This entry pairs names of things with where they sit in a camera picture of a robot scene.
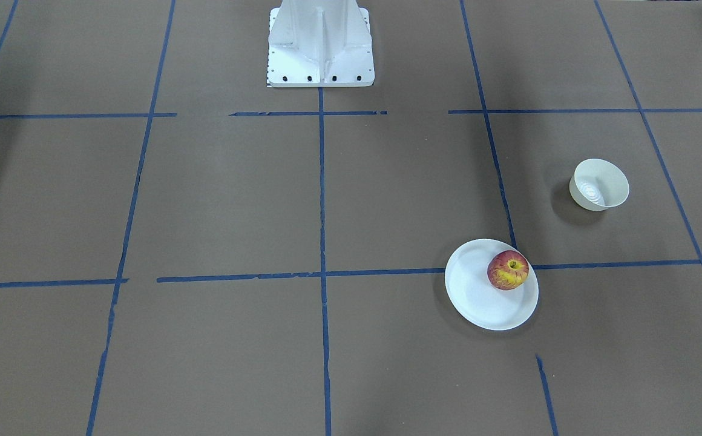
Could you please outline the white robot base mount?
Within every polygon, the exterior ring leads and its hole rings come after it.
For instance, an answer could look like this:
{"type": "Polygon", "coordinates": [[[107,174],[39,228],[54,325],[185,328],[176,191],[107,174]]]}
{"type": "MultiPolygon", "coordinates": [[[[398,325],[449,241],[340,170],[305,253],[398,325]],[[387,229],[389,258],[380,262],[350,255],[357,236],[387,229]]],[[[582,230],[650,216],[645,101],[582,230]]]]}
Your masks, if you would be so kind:
{"type": "Polygon", "coordinates": [[[266,85],[370,87],[370,14],[357,1],[283,1],[269,14],[266,85]]]}

